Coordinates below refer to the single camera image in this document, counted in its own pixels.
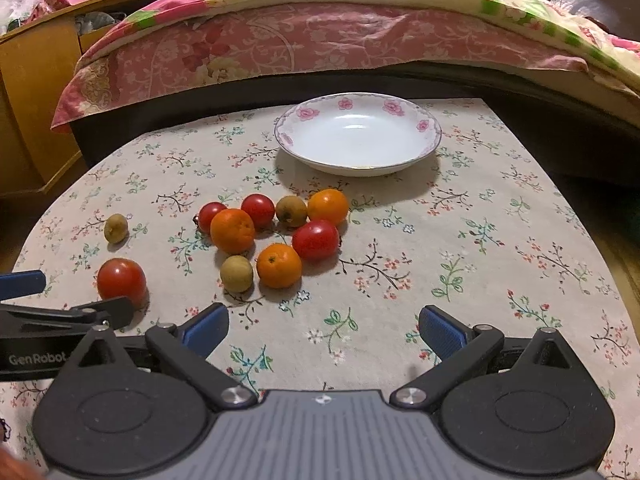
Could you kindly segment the large red tomato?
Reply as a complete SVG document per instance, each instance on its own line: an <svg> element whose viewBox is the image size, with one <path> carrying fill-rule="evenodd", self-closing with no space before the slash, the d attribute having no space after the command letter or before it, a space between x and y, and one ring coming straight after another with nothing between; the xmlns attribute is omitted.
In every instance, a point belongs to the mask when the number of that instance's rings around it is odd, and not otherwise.
<svg viewBox="0 0 640 480"><path fill-rule="evenodd" d="M142 267L126 258L105 261L96 276L96 288L103 300L126 297L137 310L143 308L148 296L148 285Z"/></svg>

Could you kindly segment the tan longan fruit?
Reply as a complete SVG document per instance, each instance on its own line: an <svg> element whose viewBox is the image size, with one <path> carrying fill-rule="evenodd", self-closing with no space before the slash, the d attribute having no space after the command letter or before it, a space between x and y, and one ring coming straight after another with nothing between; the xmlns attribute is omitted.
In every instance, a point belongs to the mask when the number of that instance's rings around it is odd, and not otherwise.
<svg viewBox="0 0 640 480"><path fill-rule="evenodd" d="M242 294L254 283L253 267L244 256L228 257L221 265L219 274L224 289L232 294Z"/></svg>

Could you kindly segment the small orange mandarin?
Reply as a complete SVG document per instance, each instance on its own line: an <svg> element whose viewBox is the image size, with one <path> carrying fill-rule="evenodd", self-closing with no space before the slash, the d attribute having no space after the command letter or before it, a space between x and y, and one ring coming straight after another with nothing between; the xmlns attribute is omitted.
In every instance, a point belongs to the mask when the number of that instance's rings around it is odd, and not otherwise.
<svg viewBox="0 0 640 480"><path fill-rule="evenodd" d="M260 282L269 288L284 289L296 284L303 273L302 259L291 247L274 243L262 250L256 261Z"/></svg>

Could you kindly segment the small red cherry tomato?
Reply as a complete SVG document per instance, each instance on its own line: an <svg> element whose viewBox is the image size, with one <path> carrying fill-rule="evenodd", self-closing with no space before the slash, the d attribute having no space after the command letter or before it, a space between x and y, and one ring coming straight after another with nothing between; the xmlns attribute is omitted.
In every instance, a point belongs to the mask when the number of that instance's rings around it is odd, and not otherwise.
<svg viewBox="0 0 640 480"><path fill-rule="evenodd" d="M250 216L257 231L269 228L276 214L272 200L257 193L247 195L242 201L241 209Z"/></svg>

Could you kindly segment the red oval tomato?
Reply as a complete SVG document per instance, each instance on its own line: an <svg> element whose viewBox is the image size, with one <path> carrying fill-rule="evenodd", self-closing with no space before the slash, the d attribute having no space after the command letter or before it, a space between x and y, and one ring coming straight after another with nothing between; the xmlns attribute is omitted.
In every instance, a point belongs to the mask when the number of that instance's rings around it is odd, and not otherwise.
<svg viewBox="0 0 640 480"><path fill-rule="evenodd" d="M303 260L323 260L337 252L340 233L329 221L312 220L294 232L292 246Z"/></svg>

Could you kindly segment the dark brown longan fruit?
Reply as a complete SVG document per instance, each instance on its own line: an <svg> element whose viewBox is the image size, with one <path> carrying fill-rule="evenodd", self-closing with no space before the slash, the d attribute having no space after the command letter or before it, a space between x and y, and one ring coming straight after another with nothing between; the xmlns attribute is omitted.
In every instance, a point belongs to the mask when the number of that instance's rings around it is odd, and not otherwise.
<svg viewBox="0 0 640 480"><path fill-rule="evenodd" d="M282 226L297 229L307 221L307 205L298 196L283 196L277 202L276 216Z"/></svg>

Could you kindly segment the yellow-orange mandarin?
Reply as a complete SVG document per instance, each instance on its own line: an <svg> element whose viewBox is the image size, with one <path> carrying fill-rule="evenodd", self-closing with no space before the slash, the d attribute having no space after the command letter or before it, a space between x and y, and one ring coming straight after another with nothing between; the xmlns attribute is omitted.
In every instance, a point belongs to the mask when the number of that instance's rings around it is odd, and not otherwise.
<svg viewBox="0 0 640 480"><path fill-rule="evenodd" d="M341 224L348 213L348 199L336 188L326 188L314 193L307 203L307 216L310 220L326 220L334 226Z"/></svg>

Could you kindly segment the floral tablecloth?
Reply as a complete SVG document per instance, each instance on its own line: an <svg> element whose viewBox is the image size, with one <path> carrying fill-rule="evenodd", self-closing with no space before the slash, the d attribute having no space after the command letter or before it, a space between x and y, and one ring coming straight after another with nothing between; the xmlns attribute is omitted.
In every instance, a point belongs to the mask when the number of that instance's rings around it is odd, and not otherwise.
<svg viewBox="0 0 640 480"><path fill-rule="evenodd" d="M98 298L113 258L142 267L134 328L230 309L216 367L269 389L392 391L431 368L418 332L434 304L511 336L556 328L615 414L601 471L639 474L639 345L574 209L483 102L432 101L437 151L400 174L347 179L282 152L275 108L140 136L99 162L35 224L15 266L29 298Z"/></svg>

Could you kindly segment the wooden cabinet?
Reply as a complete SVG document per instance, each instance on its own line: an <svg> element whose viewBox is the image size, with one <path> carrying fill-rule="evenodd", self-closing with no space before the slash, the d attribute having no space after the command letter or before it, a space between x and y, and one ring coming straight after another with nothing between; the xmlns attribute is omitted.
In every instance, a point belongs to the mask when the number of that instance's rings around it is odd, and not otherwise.
<svg viewBox="0 0 640 480"><path fill-rule="evenodd" d="M46 194L78 165L73 136L50 129L81 55L110 29L86 39L76 18L90 12L130 14L155 0L88 0L1 36L1 196Z"/></svg>

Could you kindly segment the white floral rimmed plate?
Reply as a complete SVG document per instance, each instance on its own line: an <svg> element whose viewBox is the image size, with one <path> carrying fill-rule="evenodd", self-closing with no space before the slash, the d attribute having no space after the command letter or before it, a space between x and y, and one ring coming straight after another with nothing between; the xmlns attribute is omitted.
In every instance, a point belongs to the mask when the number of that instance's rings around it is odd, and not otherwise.
<svg viewBox="0 0 640 480"><path fill-rule="evenodd" d="M286 110L274 123L286 154L340 177L381 177L435 153L438 120L418 104L386 94L318 96Z"/></svg>

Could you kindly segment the pink floral bed sheet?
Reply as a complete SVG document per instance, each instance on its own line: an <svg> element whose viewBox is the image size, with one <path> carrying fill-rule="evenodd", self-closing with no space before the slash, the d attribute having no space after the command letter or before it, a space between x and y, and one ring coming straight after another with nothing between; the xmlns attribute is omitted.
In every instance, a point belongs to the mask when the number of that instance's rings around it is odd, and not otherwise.
<svg viewBox="0 0 640 480"><path fill-rule="evenodd" d="M51 128L69 132L81 118L214 84L422 61L570 73L588 68L578 56L456 12L280 4L103 37L79 60Z"/></svg>

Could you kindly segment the dark bed frame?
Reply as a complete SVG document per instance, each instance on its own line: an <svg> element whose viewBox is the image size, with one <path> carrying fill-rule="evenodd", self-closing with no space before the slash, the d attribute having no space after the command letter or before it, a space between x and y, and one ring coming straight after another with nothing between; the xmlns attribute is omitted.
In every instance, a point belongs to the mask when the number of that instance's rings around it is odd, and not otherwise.
<svg viewBox="0 0 640 480"><path fill-rule="evenodd" d="M639 107L584 74L511 75L496 68L416 62L376 70L259 76L179 91L80 118L70 128L95 164L154 129L220 113L371 91L404 99L483 100L550 172L589 224L639 238Z"/></svg>

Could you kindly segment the dark picture frame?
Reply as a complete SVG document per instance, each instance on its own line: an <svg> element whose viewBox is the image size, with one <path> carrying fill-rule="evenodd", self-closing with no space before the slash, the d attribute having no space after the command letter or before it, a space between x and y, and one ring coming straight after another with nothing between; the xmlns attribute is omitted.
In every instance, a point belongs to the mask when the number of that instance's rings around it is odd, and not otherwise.
<svg viewBox="0 0 640 480"><path fill-rule="evenodd" d="M620 38L639 40L639 0L549 0Z"/></svg>

